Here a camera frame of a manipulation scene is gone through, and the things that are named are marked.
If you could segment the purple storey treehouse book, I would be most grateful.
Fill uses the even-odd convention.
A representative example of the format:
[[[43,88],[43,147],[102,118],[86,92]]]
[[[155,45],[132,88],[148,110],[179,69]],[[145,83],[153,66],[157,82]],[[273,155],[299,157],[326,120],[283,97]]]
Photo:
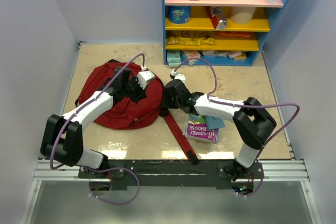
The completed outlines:
[[[218,142],[218,129],[209,130],[203,116],[189,114],[185,118],[183,135],[193,140],[213,143]]]

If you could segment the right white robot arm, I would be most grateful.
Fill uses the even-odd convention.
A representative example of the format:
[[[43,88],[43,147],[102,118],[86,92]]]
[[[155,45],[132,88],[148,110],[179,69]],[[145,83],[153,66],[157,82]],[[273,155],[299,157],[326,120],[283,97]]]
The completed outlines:
[[[235,124],[243,145],[225,172],[233,177],[246,178],[253,171],[253,163],[277,126],[274,118],[252,97],[245,101],[228,101],[201,92],[189,92],[181,80],[172,80],[164,87],[164,105],[181,109],[186,114],[213,116]]]

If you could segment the red student backpack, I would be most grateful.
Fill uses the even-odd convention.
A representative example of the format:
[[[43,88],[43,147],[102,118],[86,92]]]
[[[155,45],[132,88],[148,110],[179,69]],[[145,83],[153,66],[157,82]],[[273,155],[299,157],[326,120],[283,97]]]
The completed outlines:
[[[111,59],[96,67],[86,80],[79,97],[75,101],[75,106],[78,107],[88,100],[95,91],[107,84],[124,65],[124,62]],[[113,130],[136,130],[153,124],[160,116],[165,120],[187,159],[193,165],[197,165],[200,161],[196,153],[170,111],[162,105],[163,90],[163,82],[159,77],[155,77],[155,80],[149,84],[146,90],[146,98],[138,103],[134,103],[130,98],[124,98],[109,111],[99,116],[95,122]]]

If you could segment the blue snap wallet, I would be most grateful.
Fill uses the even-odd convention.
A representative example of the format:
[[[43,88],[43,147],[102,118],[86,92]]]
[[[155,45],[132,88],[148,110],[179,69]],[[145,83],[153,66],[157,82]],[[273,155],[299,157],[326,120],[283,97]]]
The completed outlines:
[[[223,119],[216,118],[210,115],[205,115],[204,120],[208,130],[217,130],[225,127]]]

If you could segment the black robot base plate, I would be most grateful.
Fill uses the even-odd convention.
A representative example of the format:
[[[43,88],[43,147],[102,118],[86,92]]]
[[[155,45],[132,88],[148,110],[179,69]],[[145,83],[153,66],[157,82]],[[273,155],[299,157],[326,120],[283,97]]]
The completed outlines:
[[[86,168],[79,170],[80,179],[91,183],[106,182],[112,190],[126,190],[136,186],[147,187],[215,187],[235,191],[253,190],[252,182],[264,177],[258,163],[251,168],[239,168],[232,159],[202,159],[197,165],[186,159],[108,160],[109,172],[94,173]]]

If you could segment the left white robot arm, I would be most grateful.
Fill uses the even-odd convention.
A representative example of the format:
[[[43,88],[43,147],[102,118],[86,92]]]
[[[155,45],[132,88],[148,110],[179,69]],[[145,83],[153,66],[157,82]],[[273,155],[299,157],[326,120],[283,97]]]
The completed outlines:
[[[56,169],[53,161],[61,165],[89,167],[97,178],[108,174],[109,165],[104,162],[106,156],[97,151],[84,148],[83,132],[99,116],[109,111],[124,98],[134,103],[146,97],[145,91],[155,75],[142,69],[131,76],[127,67],[118,67],[113,77],[106,81],[84,103],[61,116],[51,115],[46,122],[41,155],[49,159],[51,169]]]

